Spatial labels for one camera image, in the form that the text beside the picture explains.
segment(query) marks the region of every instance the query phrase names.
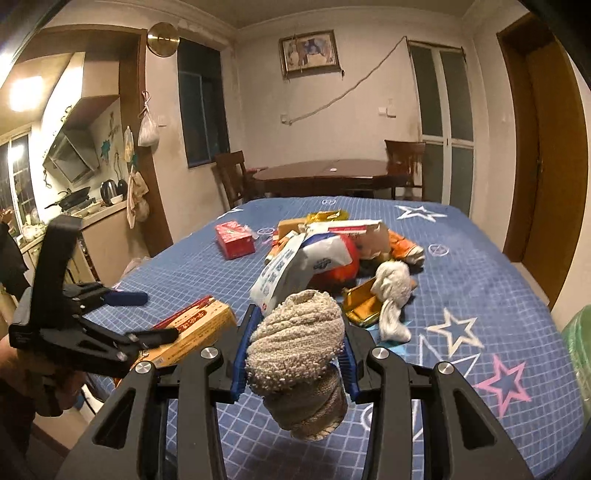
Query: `white plastic bag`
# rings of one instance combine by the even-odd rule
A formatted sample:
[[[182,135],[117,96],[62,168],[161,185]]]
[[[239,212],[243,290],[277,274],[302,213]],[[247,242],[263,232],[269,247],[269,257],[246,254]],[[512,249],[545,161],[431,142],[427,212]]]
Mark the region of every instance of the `white plastic bag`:
[[[148,109],[148,102],[150,101],[150,94],[143,91],[144,95],[144,117],[142,118],[142,124],[139,127],[138,145],[140,147],[150,147],[160,139],[160,132],[158,132],[158,124],[152,118],[150,109]]]
[[[263,269],[251,300],[266,317],[289,295],[306,289],[312,276],[352,262],[340,235],[294,235]]]

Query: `human hand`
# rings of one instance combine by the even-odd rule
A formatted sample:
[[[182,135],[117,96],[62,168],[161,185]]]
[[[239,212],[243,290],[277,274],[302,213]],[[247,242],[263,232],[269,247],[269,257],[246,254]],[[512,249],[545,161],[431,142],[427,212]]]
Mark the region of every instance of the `human hand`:
[[[86,380],[84,372],[57,367],[39,355],[11,347],[8,335],[0,339],[0,378],[21,395],[32,397],[27,371],[52,375],[56,379],[56,398],[62,410],[74,406]]]

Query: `crumpled white cloth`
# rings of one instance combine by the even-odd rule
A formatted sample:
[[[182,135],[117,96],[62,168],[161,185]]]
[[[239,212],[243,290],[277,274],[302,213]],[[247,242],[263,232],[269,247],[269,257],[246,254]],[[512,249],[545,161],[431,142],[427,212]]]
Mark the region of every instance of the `crumpled white cloth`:
[[[376,271],[371,292],[382,302],[379,314],[380,339],[409,342],[412,337],[410,330],[400,322],[402,307],[413,292],[408,265],[401,261],[382,263]]]

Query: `kitchen cabinet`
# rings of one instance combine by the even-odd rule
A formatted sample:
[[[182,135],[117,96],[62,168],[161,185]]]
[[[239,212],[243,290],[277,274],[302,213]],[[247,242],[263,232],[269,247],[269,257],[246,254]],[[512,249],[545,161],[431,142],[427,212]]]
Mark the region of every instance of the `kitchen cabinet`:
[[[126,204],[105,207],[82,219],[82,238],[68,263],[65,282],[100,281],[112,287],[134,258],[149,257],[139,228],[130,229]],[[29,270],[25,276],[33,284],[43,237],[21,248]]]

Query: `wooden door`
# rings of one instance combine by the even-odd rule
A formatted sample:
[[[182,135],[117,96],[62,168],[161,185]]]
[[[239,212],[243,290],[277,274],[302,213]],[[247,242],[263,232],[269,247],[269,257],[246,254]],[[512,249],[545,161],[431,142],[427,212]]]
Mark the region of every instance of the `wooden door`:
[[[558,298],[579,240],[587,192],[587,133],[570,60],[556,40],[526,55],[539,132],[538,186],[522,263]]]

